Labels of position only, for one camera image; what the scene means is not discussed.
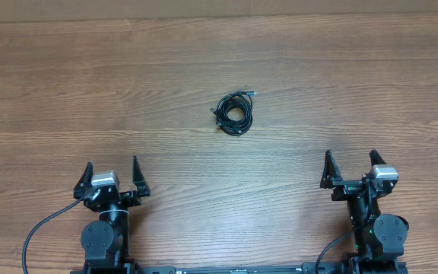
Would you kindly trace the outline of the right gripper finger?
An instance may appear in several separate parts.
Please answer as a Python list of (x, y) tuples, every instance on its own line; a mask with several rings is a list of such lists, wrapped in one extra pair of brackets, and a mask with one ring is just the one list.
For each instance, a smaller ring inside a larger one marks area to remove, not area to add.
[(383, 160), (381, 155), (376, 149), (372, 149), (369, 153), (370, 156), (370, 163), (372, 166), (379, 165), (379, 164), (386, 164), (386, 162)]
[(332, 151), (325, 152), (324, 169), (320, 180), (320, 187), (323, 189), (333, 189), (341, 185), (343, 177), (338, 165), (335, 162)]

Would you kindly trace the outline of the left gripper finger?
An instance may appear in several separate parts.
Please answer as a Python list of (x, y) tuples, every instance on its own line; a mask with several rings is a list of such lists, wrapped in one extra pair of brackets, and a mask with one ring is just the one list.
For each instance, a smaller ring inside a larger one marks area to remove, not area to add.
[(86, 189), (89, 188), (91, 185), (90, 182), (91, 182), (93, 174), (94, 174), (93, 165), (91, 162), (88, 162), (81, 178), (79, 179), (79, 181), (77, 182), (77, 184), (74, 187), (73, 195), (75, 198), (84, 197)]
[(136, 186), (139, 196), (150, 196), (151, 190), (144, 178), (137, 157), (134, 155), (132, 160), (132, 183)]

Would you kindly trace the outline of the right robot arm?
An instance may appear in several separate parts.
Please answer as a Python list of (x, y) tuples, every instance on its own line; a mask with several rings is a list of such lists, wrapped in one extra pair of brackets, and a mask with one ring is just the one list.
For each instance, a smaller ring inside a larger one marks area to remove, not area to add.
[[(370, 151), (370, 171), (359, 180), (344, 180), (330, 150), (325, 152), (320, 186), (331, 189), (333, 201), (345, 201), (352, 230), (333, 240), (315, 262), (315, 272), (325, 273), (406, 273), (398, 258), (405, 252), (409, 224), (399, 215), (383, 214), (378, 199), (389, 195), (398, 182), (395, 166), (387, 164), (377, 150)], [(321, 264), (327, 251), (347, 237), (354, 238), (354, 253), (338, 263)]]

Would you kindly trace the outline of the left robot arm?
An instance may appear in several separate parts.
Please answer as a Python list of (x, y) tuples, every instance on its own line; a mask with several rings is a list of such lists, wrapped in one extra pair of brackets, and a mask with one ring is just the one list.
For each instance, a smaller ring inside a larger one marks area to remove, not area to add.
[(81, 232), (84, 249), (83, 273), (142, 273), (137, 260), (130, 256), (129, 209), (141, 205), (151, 190), (139, 167), (132, 159), (134, 190), (120, 191), (119, 178), (114, 170), (95, 173), (88, 163), (74, 188), (74, 198), (98, 214)]

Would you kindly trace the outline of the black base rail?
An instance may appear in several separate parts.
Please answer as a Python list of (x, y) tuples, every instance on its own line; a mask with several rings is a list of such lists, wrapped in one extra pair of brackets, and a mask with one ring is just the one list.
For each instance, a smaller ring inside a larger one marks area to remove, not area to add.
[(138, 270), (105, 269), (87, 271), (87, 273), (144, 273), (144, 274), (342, 274), (348, 273), (348, 268), (342, 263), (325, 262), (316, 268), (313, 262), (301, 266), (229, 266), (202, 268), (175, 268), (173, 266), (145, 267)]

